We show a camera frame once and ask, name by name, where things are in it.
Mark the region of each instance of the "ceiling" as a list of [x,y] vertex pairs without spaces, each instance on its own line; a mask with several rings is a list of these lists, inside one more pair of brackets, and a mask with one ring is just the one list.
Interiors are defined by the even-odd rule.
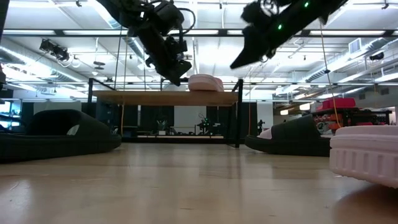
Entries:
[[[240,18],[243,7],[248,0],[179,0],[175,1],[178,7],[188,7],[197,14],[196,29],[243,29],[246,24]],[[384,1],[377,0],[351,0],[347,6],[331,15],[325,29],[396,29],[398,27],[398,1],[389,0],[391,6],[382,10]],[[101,9],[95,1],[81,0],[83,7],[77,7],[74,0],[11,0],[7,13],[5,29],[110,29],[108,23],[101,16]],[[192,23],[190,14],[184,12],[184,27]],[[310,24],[308,29],[319,29],[318,21]],[[39,50],[41,37],[5,37],[20,45],[23,49],[42,54]],[[246,78],[245,82],[299,82],[300,77],[309,71],[324,65],[324,53],[321,38],[292,38],[282,45],[274,58],[266,63],[255,63],[247,67],[231,70],[230,63],[237,57],[243,48],[242,37],[186,37],[188,55],[196,53],[196,64],[199,73],[220,77],[224,82],[235,82],[237,78]],[[325,38],[325,55],[327,60],[348,50],[348,44],[356,38]],[[144,67],[134,52],[126,46],[124,41],[119,45],[117,37],[52,37],[50,40],[62,47],[68,48],[71,58],[67,63],[62,63],[67,70],[83,75],[86,78],[95,77],[101,81],[107,78],[123,82],[156,82],[160,76],[151,68]],[[395,47],[386,50],[386,57],[394,58]],[[56,63],[50,55],[45,58]],[[93,75],[94,61],[104,62],[104,70],[98,70]],[[337,69],[336,80],[345,78],[365,69],[363,58],[355,63]],[[187,76],[195,74],[191,69]],[[128,85],[127,88],[140,89],[158,86]],[[268,86],[252,90],[258,95],[259,100],[268,98],[278,86]],[[292,90],[300,94],[305,89]]]

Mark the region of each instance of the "white ceiling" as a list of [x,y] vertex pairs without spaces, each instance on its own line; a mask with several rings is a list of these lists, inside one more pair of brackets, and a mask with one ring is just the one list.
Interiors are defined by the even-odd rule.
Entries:
[[[55,4],[69,4],[69,7],[38,7],[39,4],[47,3],[51,0],[11,0],[11,5],[7,13],[6,29],[110,29],[109,25],[98,14],[94,7],[87,1],[81,1],[83,7],[73,6],[75,0],[53,0]],[[245,23],[240,18],[243,7],[248,0],[223,0],[224,7],[219,9],[219,0],[199,0],[201,3],[191,4],[187,1],[176,1],[178,7],[189,7],[197,11],[196,28],[238,28],[245,27]],[[326,29],[395,29],[398,27],[398,9],[391,7],[382,10],[381,6],[384,1],[378,0],[355,0],[350,1],[354,4],[352,7],[346,7],[330,18],[330,23]],[[398,4],[398,1],[389,1],[392,5]],[[189,14],[185,15],[184,27],[188,27],[192,23]],[[315,21],[309,25],[309,28],[319,29],[319,22]],[[40,37],[8,37],[12,41],[18,43],[22,47],[28,48],[34,52],[40,53],[39,45],[42,41]],[[126,64],[126,75],[142,78],[144,71],[139,69],[140,61],[134,56],[130,48],[121,41],[118,46],[118,38],[100,38],[98,53],[96,51],[95,38],[71,38],[71,37],[54,37],[52,41],[67,47],[72,55],[81,61],[78,68],[69,66],[70,70],[80,73],[87,77],[92,77],[93,62],[95,60],[106,63],[104,70],[99,71],[97,78],[105,79],[106,77],[114,77],[116,71],[116,55],[120,51],[118,62],[118,76],[124,75],[124,65]],[[243,48],[244,40],[242,37],[200,37],[192,40],[191,37],[186,38],[188,42],[187,54],[193,54],[193,42],[198,44],[199,72],[214,75],[216,77],[246,77],[249,71],[251,77],[259,79],[265,78],[292,78],[293,71],[306,72],[316,66],[322,65],[323,50],[322,40],[319,38],[296,39],[293,38],[285,43],[278,50],[272,60],[264,65],[260,63],[250,65],[244,68],[231,70],[230,63],[236,58]],[[348,49],[348,43],[353,41],[352,38],[327,38],[325,39],[326,57],[330,58],[334,55]],[[299,50],[292,58],[297,45],[294,42],[308,43]],[[188,76],[194,74],[193,70],[188,72]],[[154,80],[160,80],[160,76],[153,70],[146,70],[146,75]]]

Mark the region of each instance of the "vent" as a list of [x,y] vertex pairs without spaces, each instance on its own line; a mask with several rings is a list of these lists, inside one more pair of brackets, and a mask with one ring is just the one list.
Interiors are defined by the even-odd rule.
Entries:
[[360,99],[360,100],[365,100],[365,99],[366,99],[365,93],[359,94],[359,99]]
[[353,54],[359,52],[361,50],[361,46],[362,46],[361,38],[352,41],[351,43],[348,44],[349,53]]
[[390,89],[389,88],[384,88],[380,91],[381,95],[388,95],[390,94]]

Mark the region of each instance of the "wooden floor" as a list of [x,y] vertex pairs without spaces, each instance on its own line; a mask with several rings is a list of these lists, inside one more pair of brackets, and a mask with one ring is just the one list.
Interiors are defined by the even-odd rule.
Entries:
[[398,190],[335,175],[328,158],[126,144],[0,165],[0,223],[388,224]]

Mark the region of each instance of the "pink slide sandal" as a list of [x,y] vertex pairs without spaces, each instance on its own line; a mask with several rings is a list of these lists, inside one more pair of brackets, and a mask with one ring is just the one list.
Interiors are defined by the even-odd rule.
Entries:
[[192,75],[188,81],[190,91],[224,91],[223,81],[211,75]]
[[398,188],[398,126],[341,128],[330,146],[334,173]]

